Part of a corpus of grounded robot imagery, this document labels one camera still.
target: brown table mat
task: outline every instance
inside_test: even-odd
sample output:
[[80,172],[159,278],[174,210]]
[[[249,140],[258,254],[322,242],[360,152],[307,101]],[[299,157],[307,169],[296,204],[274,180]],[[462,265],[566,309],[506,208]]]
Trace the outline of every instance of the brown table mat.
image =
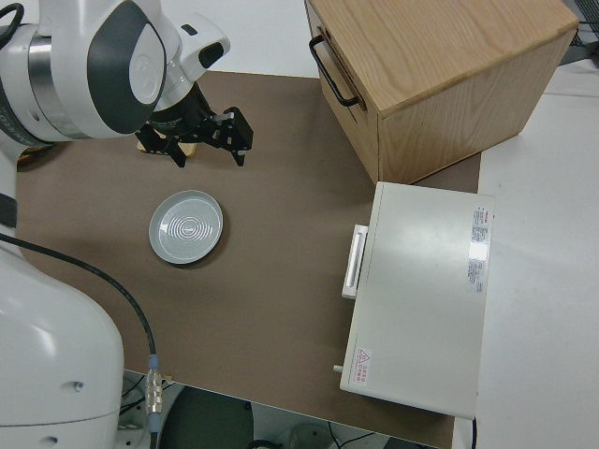
[[[134,138],[67,144],[18,178],[23,239],[79,257],[124,284],[145,310],[174,380],[293,412],[449,447],[453,418],[339,388],[353,303],[341,298],[354,224],[374,186],[318,80],[209,73],[215,110],[239,106],[255,130],[246,167],[201,146],[187,168],[142,154]],[[475,189],[478,159],[424,180]],[[224,231],[192,266],[160,260],[154,210],[197,189],[219,201]],[[146,370],[147,345],[126,302],[94,276],[37,254],[51,276],[101,304],[119,327],[125,366]]]

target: cable connector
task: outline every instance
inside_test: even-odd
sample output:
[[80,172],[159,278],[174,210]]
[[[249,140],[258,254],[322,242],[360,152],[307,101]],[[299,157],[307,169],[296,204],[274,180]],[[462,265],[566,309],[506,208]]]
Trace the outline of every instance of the cable connector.
[[149,371],[146,376],[146,413],[150,433],[160,433],[162,423],[162,375],[158,371],[158,355],[150,355]]

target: label sticker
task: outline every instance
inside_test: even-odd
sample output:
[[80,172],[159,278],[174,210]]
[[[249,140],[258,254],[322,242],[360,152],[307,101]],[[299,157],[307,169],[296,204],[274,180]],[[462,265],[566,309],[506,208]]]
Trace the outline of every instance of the label sticker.
[[354,356],[354,373],[352,382],[354,384],[366,385],[368,382],[368,371],[373,360],[373,350],[366,348],[356,348]]
[[485,290],[489,252],[489,211],[478,207],[472,218],[472,234],[468,252],[468,284],[477,293]]

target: black cable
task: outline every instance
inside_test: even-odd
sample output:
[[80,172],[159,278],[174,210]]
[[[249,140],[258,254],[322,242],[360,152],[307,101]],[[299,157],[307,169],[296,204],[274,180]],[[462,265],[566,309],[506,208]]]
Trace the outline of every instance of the black cable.
[[337,441],[337,439],[335,438],[335,434],[333,433],[333,427],[330,425],[330,421],[327,421],[327,424],[329,425],[330,437],[335,442],[335,446],[337,446],[337,449],[341,449],[341,446],[339,445],[339,442]]
[[374,432],[366,433],[360,437],[352,438],[351,440],[347,440],[346,442],[343,442],[340,447],[344,447],[346,444],[349,444],[350,442],[356,442],[358,440],[362,440],[363,438],[371,437],[372,435],[374,435]]
[[476,440],[478,439],[478,429],[476,428],[476,418],[472,420],[472,449],[476,449]]
[[268,442],[266,440],[253,440],[250,442],[245,449],[256,449],[257,447],[266,447],[267,449],[281,449],[281,444],[275,444],[274,442]]
[[15,17],[12,18],[10,25],[6,30],[4,30],[4,33],[0,35],[0,49],[2,49],[10,41],[10,39],[12,39],[12,35],[15,34],[15,31],[17,31],[17,28],[19,28],[21,25],[25,8],[21,3],[13,3],[7,7],[3,7],[0,9],[0,19],[12,11],[15,11]]
[[141,381],[143,381],[143,378],[146,377],[145,374],[143,376],[141,376],[139,378],[139,380],[137,382],[135,382],[133,384],[133,386],[131,388],[129,388],[127,391],[125,391],[124,393],[122,393],[121,398],[124,398],[125,396],[127,396],[129,393],[131,393],[133,390],[135,390],[136,386],[138,386]]
[[372,435],[374,435],[374,432],[366,433],[364,435],[360,435],[359,437],[352,438],[351,440],[347,440],[346,442],[342,442],[341,444],[339,444],[339,442],[335,438],[335,434],[333,433],[333,428],[330,425],[330,421],[327,421],[327,424],[329,425],[330,437],[333,439],[333,442],[335,443],[335,446],[337,446],[337,449],[341,449],[342,447],[349,444],[350,442],[356,442],[358,440],[362,440],[364,438],[371,437]]
[[141,307],[139,306],[139,304],[135,300],[135,298],[122,285],[120,285],[114,278],[109,276],[107,273],[105,273],[101,269],[91,266],[89,264],[86,264],[85,262],[83,262],[75,257],[71,257],[70,255],[59,253],[58,251],[51,250],[51,249],[45,248],[43,246],[35,245],[34,243],[30,243],[25,240],[16,239],[14,237],[7,236],[6,234],[0,233],[0,241],[10,243],[11,245],[19,246],[21,248],[24,248],[25,250],[34,251],[36,253],[45,254],[45,255],[48,255],[55,259],[62,260],[63,262],[67,262],[68,264],[74,265],[79,268],[83,268],[86,271],[89,271],[90,273],[94,273],[96,276],[99,276],[104,281],[108,282],[110,285],[112,285],[114,288],[116,288],[121,293],[121,295],[123,295],[126,298],[127,301],[129,301],[129,304],[131,305],[131,307],[137,314],[139,321],[141,322],[141,325],[143,326],[143,329],[146,333],[146,338],[148,339],[148,346],[150,347],[150,354],[156,354],[156,346],[153,341],[152,330],[150,329],[150,323],[148,323],[148,319],[146,318],[146,315],[143,313],[143,310],[141,309]]
[[150,434],[150,449],[156,449],[158,447],[158,434],[152,432]]

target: warning label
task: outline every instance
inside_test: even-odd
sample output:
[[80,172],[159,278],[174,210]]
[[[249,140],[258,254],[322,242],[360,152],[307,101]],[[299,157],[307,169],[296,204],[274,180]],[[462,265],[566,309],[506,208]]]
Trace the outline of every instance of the warning label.
[[373,360],[373,350],[366,348],[356,348],[354,357],[354,373],[352,382],[354,384],[366,385],[368,382],[368,371]]

